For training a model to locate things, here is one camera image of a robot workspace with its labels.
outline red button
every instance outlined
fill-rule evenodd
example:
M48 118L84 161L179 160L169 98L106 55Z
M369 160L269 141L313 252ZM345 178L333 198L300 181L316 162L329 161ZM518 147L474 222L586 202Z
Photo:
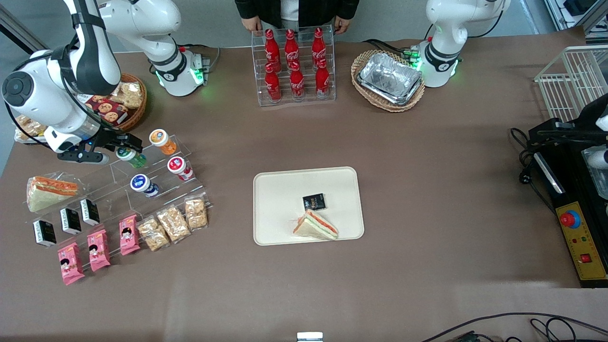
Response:
M572 215L569 212L563 213L559 217L559 221L566 227L572 227L573 225L576 224L576 219L575 219L574 215Z

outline brown tablecloth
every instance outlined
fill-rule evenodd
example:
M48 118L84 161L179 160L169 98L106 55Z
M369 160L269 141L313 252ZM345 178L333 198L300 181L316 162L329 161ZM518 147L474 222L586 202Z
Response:
M416 341L507 311L605 325L607 290L578 288L554 217L517 181L518 148L508 139L510 127L543 120L532 78L564 47L583 43L578 30L470 40L452 80L402 114L371 106L350 84L350 64L366 44L336 45L335 102L268 109L258 107L248 49L223 50L209 85L184 98L161 89L142 54L117 55L150 93L133 133L162 127L190 147L214 204L211 228L66 287L56 253L34 244L24 223L26 181L96 167L16 145L0 180L0 336L290 341L320 330L327 341ZM362 238L254 243L256 174L336 166L357 170ZM525 318L471 329L532 337Z

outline sandwich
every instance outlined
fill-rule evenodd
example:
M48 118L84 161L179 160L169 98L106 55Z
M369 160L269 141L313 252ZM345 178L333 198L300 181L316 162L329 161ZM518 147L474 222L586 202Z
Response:
M40 211L62 202L78 192L78 184L36 176L27 182L27 207L31 212Z
M295 227L294 234L320 240L336 240L338 238L338 230L310 209L298 219L298 226Z

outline hand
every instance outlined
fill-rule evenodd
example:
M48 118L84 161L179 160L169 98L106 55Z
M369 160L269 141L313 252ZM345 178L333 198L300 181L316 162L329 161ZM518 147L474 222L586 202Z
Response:
M348 26L350 26L350 20L342 19L336 15L336 21L334 22L334 28L336 30L337 35L341 35L344 32L348 31Z
M249 32L259 31L262 29L262 22L260 21L259 16L255 16L249 19L241 19L241 22Z

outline red bottle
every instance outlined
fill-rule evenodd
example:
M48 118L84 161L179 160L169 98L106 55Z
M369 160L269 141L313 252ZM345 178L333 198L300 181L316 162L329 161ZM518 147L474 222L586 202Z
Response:
M323 29L317 27L314 29L313 40L313 69L318 68L317 64L320 60L325 59L325 42L323 41Z
M319 60L319 69L315 75L317 81L317 97L326 99L330 94L330 73L327 71L327 61L325 58Z
M281 72L281 56L278 53L278 44L274 40L274 32L271 29L266 30L266 59L272 63L274 72Z
M264 80L266 81L266 89L270 96L270 102L277 103L281 101L281 88L272 63L266 63L266 77Z
M294 101L300 102L305 96L304 76L300 71L299 61L293 61L291 67L293 68L291 75L289 76L289 81L291 82L291 95L293 96Z
M295 32L292 29L288 29L285 33L287 42L285 43L285 59L287 60L287 68L290 71L294 70L294 62L300 63L300 48L298 43L295 42Z

